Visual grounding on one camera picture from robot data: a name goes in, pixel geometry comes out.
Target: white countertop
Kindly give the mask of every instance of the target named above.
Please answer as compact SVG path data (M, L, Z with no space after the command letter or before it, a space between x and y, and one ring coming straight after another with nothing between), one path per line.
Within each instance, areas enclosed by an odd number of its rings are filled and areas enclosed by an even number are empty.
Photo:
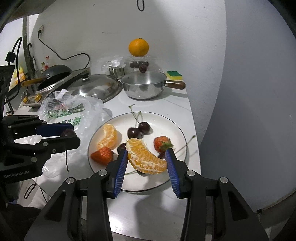
M149 101L132 100L122 90L115 98L104 103L104 106L111 110L112 117L115 117L130 112L128 106L132 104L134 104L133 111L153 112L171 119L183 131L186 140L196 135L186 90L165 88L162 95ZM21 107L15 114L36 114L28 110L28 107ZM200 173L196 138L188 144L185 162L189 169ZM52 196L66 178L66 176L47 178L42 175L34 180ZM176 197L170 182L141 193L121 192L117 199L108 199L111 230L146 240L177 241L182 231L186 203L186 199L179 200ZM86 219L86 197L83 199L82 218Z

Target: printed plastic bag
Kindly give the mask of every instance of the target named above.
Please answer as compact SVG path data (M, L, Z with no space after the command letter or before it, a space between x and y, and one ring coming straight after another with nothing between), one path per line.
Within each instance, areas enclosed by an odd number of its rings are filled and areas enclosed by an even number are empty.
M69 173L77 180L90 177L93 173L89 167L87 150L94 132L110 119L103 107L100 99L72 96L70 92L62 90L51 93L38 111L40 119L47 123L71 123L74 126L81 144L77 149L67 151L67 162ZM52 155L43 167L43 174L48 178L67 175L66 154Z

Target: metal lid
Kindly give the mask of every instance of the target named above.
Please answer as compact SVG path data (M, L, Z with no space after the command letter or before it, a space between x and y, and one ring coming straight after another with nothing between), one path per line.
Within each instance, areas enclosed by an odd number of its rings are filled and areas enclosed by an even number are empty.
M164 80L166 80L166 75L164 73L153 70L148 70L145 73L137 71L121 78L122 83L133 85L156 84Z
M106 74L84 75L67 90L72 95L91 96L106 102L120 93L122 83Z

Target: black frying pan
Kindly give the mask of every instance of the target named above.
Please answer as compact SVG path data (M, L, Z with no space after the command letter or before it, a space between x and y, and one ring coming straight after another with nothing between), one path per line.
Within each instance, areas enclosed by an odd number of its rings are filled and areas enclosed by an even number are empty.
M65 66L63 64L57 64L45 70L42 73L41 78L23 81L21 85L22 87L26 87L32 84L41 83L37 88L37 91L39 91L65 78L71 72L72 70L68 66Z

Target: orange segment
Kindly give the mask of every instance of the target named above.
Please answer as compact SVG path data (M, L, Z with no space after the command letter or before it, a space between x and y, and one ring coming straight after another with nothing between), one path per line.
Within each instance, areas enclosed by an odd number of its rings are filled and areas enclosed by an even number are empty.
M140 172L157 174L165 171L167 168L166 161L153 155L140 139L131 138L127 140L126 149L129 162L134 169Z
M102 147L113 149L117 141L117 131L115 127L111 124L104 124L103 130L104 138L98 143L97 149L100 149Z

